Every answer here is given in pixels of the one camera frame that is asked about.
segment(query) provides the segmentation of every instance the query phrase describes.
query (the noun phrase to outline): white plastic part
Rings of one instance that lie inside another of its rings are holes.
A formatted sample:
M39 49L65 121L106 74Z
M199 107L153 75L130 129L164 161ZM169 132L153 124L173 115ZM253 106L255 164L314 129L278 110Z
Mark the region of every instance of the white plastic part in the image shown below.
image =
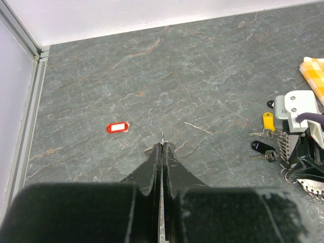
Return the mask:
M315 142L324 149L324 134L319 123L312 120L296 122L296 117L302 113L320 114L314 92L311 90L296 90L285 95L285 108L289 113L289 130L292 133L304 132L308 127Z
M111 131L118 131L118 130L124 130L125 129L125 123L124 124L117 124L111 126Z

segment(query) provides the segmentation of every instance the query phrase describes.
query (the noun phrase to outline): yellow checkered cloth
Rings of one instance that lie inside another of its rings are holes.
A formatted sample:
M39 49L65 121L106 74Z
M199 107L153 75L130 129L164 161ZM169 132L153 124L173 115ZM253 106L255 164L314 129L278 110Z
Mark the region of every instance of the yellow checkered cloth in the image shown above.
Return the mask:
M305 57L299 70L324 106L324 58Z

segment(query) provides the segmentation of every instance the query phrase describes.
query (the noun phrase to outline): key ring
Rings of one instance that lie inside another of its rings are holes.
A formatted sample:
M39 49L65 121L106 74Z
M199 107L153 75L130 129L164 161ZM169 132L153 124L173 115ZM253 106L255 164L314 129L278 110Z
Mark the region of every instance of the key ring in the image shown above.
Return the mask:
M289 183L289 184L296 184L297 183L297 180L295 182L289 182L288 179L287 179L287 174L289 173L290 171L288 171L287 173L285 173L285 180Z

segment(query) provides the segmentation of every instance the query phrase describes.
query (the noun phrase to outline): purple cable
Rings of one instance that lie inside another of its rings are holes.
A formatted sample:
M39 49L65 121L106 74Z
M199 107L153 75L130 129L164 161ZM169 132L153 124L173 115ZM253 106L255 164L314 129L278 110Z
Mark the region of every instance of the purple cable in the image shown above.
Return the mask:
M312 120L313 122L317 122L321 125L324 125L324 115L315 114L315 113L302 113L298 117L296 117L296 122L301 123L303 120Z

